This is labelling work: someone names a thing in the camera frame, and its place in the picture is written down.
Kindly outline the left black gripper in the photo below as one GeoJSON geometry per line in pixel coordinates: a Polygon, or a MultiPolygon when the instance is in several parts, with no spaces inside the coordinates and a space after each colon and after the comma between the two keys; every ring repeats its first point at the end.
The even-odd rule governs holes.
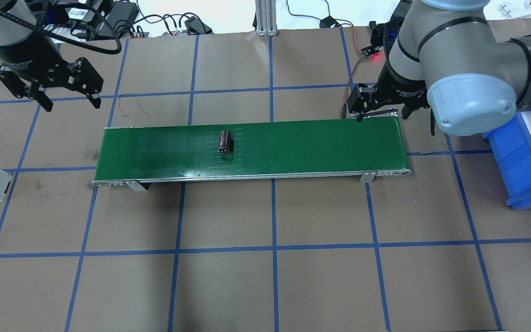
{"type": "Polygon", "coordinates": [[[46,88],[65,88],[87,97],[95,109],[101,107],[104,79],[86,57],[67,62],[51,42],[24,41],[0,46],[0,82],[16,98],[35,100],[46,112],[53,101],[46,88]]]}

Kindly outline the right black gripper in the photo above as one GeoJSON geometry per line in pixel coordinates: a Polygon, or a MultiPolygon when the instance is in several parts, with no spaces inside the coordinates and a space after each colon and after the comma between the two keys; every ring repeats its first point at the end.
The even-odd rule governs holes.
{"type": "Polygon", "coordinates": [[[355,114],[358,123],[367,113],[389,105],[400,105],[403,120],[409,119],[420,108],[429,108],[426,84],[396,73],[386,61],[374,85],[356,83],[346,99],[346,111],[355,114]]]}

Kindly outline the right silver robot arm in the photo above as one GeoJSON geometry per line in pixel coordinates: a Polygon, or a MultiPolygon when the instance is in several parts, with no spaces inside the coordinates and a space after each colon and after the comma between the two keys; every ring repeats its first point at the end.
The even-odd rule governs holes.
{"type": "Polygon", "coordinates": [[[430,130],[484,134],[531,110],[531,35],[498,42],[486,0],[401,0],[384,24],[371,23],[371,45],[385,64],[373,86],[346,95],[343,115],[361,121],[382,107],[401,115],[428,108],[430,130]]]}

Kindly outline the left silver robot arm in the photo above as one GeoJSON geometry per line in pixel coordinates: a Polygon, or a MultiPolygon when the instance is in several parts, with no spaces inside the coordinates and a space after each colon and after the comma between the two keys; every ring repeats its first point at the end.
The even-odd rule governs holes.
{"type": "Polygon", "coordinates": [[[0,82],[16,98],[36,101],[47,112],[53,102],[44,89],[65,88],[99,109],[104,80],[84,57],[68,62],[23,0],[0,0],[0,82]]]}

